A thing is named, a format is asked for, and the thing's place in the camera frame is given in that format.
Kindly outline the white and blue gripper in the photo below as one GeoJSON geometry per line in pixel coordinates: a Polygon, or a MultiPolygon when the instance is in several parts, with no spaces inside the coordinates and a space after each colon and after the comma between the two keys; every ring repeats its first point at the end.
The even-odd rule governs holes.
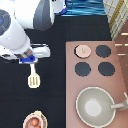
{"type": "Polygon", "coordinates": [[[51,55],[50,48],[47,44],[32,44],[33,53],[28,57],[17,57],[8,49],[0,45],[0,61],[5,63],[31,64],[37,63],[40,58],[51,55]]]}

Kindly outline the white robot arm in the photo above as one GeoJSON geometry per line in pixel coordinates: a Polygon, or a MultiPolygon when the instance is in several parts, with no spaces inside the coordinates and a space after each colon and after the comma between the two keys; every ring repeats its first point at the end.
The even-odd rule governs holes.
{"type": "Polygon", "coordinates": [[[0,57],[28,64],[49,57],[49,47],[33,48],[25,30],[45,31],[65,11],[66,0],[0,0],[0,57]]]}

